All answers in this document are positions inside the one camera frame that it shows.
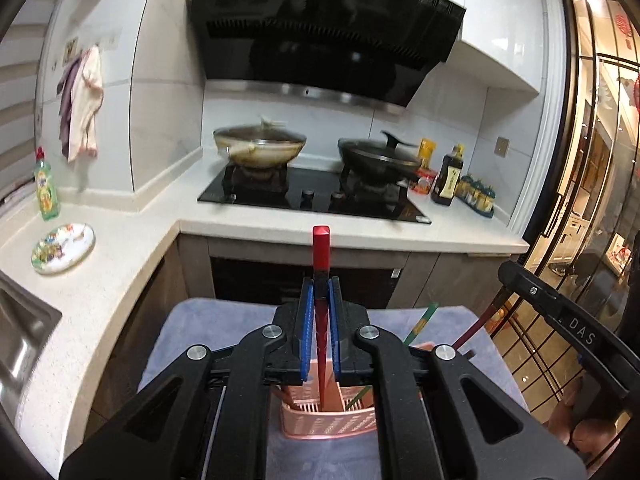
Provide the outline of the person's right hand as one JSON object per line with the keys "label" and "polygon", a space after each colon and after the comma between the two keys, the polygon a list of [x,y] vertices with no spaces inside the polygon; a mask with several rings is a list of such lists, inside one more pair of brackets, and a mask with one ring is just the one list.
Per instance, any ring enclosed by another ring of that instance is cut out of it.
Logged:
{"label": "person's right hand", "polygon": [[614,422],[600,419],[584,419],[578,422],[574,407],[582,390],[582,378],[575,378],[564,390],[562,400],[555,405],[547,422],[547,429],[565,445],[573,443],[578,452],[588,460],[588,474],[592,476],[613,454],[617,444]]}

